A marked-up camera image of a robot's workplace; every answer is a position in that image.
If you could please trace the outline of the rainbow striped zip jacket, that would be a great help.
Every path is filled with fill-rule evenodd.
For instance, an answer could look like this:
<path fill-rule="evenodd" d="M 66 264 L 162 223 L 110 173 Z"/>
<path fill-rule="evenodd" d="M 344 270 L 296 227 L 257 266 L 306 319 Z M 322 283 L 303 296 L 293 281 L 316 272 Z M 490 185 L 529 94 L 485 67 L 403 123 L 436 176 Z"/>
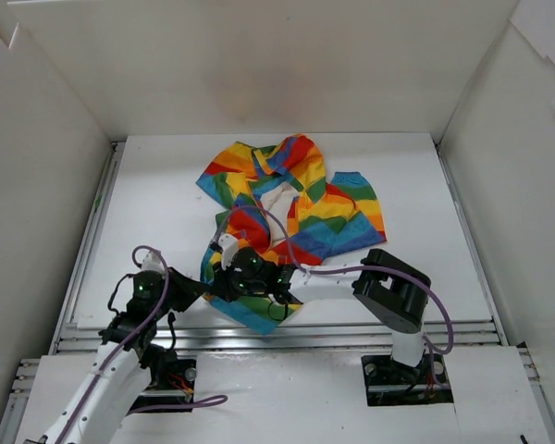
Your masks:
<path fill-rule="evenodd" d="M 318 146 L 302 134 L 265 147 L 235 142 L 196 183 L 224 207 L 220 231 L 276 265 L 321 265 L 387 239 L 369 181 L 355 171 L 329 178 Z"/>

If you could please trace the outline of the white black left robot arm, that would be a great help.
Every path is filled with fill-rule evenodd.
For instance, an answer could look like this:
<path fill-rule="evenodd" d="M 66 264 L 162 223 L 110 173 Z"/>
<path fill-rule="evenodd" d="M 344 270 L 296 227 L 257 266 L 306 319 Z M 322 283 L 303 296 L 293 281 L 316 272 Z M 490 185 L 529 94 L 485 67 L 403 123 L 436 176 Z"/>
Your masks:
<path fill-rule="evenodd" d="M 186 311 L 208 286 L 173 268 L 166 276 L 141 271 L 129 277 L 132 296 L 100 332 L 102 343 L 87 376 L 58 419 L 27 443 L 108 443 L 129 414 L 191 411 L 228 400 L 215 395 L 183 404 L 134 405 L 147 388 L 163 383 L 177 361 L 174 351 L 154 344 L 157 321 L 171 311 Z"/>

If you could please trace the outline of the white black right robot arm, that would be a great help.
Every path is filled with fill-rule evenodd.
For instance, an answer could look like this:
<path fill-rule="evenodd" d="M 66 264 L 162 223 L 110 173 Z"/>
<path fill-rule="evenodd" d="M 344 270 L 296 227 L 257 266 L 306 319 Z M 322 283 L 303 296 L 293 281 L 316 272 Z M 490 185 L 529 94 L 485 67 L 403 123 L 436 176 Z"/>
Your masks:
<path fill-rule="evenodd" d="M 372 249 L 358 265 L 276 265 L 252 248 L 234 251 L 214 267 L 212 293 L 226 302 L 276 302 L 286 310 L 351 295 L 392 331 L 390 368 L 411 381 L 425 367 L 423 317 L 431 279 L 396 256 Z"/>

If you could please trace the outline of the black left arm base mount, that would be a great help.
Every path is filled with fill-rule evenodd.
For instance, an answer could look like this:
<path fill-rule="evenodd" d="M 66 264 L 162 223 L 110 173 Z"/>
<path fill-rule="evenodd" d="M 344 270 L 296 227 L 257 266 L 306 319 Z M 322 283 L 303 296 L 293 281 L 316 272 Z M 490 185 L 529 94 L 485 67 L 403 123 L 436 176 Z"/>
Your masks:
<path fill-rule="evenodd" d="M 141 367 L 150 372 L 151 381 L 132 404 L 132 411 L 192 411 L 194 381 L 197 377 L 195 359 L 180 358 L 174 350 L 152 345 L 141 358 Z"/>

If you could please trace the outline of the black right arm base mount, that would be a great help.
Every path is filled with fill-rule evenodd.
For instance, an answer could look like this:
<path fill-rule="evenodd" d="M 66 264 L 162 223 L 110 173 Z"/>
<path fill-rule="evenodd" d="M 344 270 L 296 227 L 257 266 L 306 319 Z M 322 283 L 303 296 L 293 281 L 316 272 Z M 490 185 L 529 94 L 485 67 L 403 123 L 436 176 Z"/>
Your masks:
<path fill-rule="evenodd" d="M 441 355 L 434 354 L 431 368 L 426 353 L 419 365 L 396 363 L 390 356 L 362 357 L 366 402 L 369 407 L 453 404 L 448 372 Z"/>

